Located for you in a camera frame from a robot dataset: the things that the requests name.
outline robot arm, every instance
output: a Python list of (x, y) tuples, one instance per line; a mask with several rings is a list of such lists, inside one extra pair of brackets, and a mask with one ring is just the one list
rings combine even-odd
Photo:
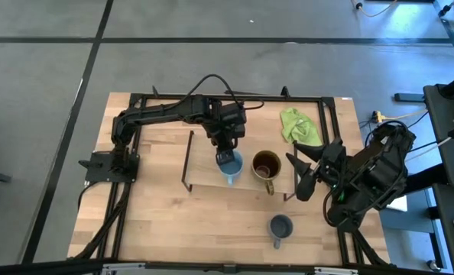
[(179, 102), (150, 106), (143, 109), (130, 107), (113, 118), (112, 142), (115, 145), (114, 170), (126, 166), (124, 157), (128, 153), (134, 133), (143, 125), (184, 121), (202, 125), (212, 145), (216, 146), (216, 162), (233, 160), (232, 149), (237, 147), (238, 138), (245, 136), (245, 109), (243, 103), (222, 105), (218, 99), (204, 95), (188, 95)]
[[(345, 232), (356, 231), (369, 209), (385, 208), (406, 186), (404, 159), (416, 136), (399, 121), (382, 124), (372, 134), (369, 145), (354, 157), (346, 156), (340, 137), (327, 146), (296, 144), (296, 149), (318, 162), (314, 169), (287, 154), (301, 178), (297, 198), (309, 200), (316, 181), (324, 181), (331, 189), (324, 199), (324, 218), (329, 225)], [(330, 196), (332, 203), (326, 211)]]

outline green cloth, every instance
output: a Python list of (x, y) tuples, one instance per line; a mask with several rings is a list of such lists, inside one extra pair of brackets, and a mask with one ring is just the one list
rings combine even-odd
[(280, 116), (283, 124), (281, 134), (289, 143), (297, 141), (310, 146), (322, 145), (317, 126), (305, 114), (298, 112), (295, 108), (287, 108), (280, 113)]

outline concrete floor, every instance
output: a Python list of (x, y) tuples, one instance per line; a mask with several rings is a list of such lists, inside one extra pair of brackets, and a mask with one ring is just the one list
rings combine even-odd
[[(106, 0), (0, 0), (0, 37), (94, 37)], [(365, 2), (374, 13), (386, 2)], [(454, 30), (454, 8), (447, 15)], [(400, 3), (376, 18), (341, 0), (121, 0), (105, 37), (447, 38), (431, 4)], [(0, 264), (19, 261), (24, 240), (73, 104), (91, 44), (0, 44)], [(401, 115), (396, 92), (454, 79), (450, 44), (101, 44), (64, 161), (36, 261), (66, 257), (76, 201), (109, 92), (185, 92), (218, 73), (233, 89), (347, 96), (358, 119)], [(208, 81), (199, 92), (220, 93)], [(411, 123), (417, 118), (408, 118)], [(413, 127), (416, 146), (432, 140), (429, 118)], [(362, 129), (362, 135), (368, 132)], [(416, 173), (441, 160), (437, 150), (409, 164)], [(392, 261), (423, 269), (433, 258), (427, 235), (385, 229)]]

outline yellow mug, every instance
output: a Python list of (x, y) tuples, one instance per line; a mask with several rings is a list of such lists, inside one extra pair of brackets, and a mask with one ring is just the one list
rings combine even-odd
[(270, 196), (274, 195), (273, 180), (280, 174), (280, 170), (280, 158), (270, 150), (259, 151), (252, 159), (251, 171), (258, 181), (264, 183)]

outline blue mug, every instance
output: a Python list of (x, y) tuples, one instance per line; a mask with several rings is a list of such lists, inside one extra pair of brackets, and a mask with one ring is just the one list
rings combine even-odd
[(219, 166), (220, 173), (227, 179), (230, 186), (234, 185), (234, 180), (241, 175), (242, 167), (244, 166), (241, 153), (237, 150), (233, 150), (233, 152), (234, 161)]

